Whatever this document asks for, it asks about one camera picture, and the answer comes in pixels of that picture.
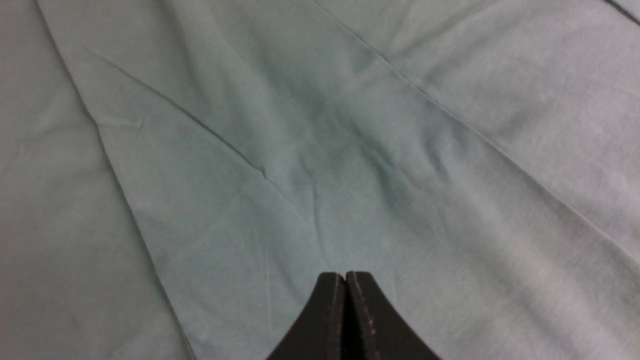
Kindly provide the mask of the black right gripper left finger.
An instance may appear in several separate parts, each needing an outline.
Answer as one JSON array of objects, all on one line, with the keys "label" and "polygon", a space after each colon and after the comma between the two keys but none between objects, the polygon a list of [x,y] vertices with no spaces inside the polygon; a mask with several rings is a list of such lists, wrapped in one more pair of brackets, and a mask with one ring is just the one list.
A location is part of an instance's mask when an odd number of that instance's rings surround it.
[{"label": "black right gripper left finger", "polygon": [[340,360],[346,285],[342,275],[322,272],[311,296],[269,360]]}]

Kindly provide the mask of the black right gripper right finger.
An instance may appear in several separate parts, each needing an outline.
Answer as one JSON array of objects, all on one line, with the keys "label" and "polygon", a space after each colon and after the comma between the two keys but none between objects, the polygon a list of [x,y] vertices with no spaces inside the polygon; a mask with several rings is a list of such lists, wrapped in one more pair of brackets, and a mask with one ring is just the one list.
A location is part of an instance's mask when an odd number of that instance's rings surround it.
[{"label": "black right gripper right finger", "polygon": [[369,272],[346,273],[346,360],[439,360]]}]

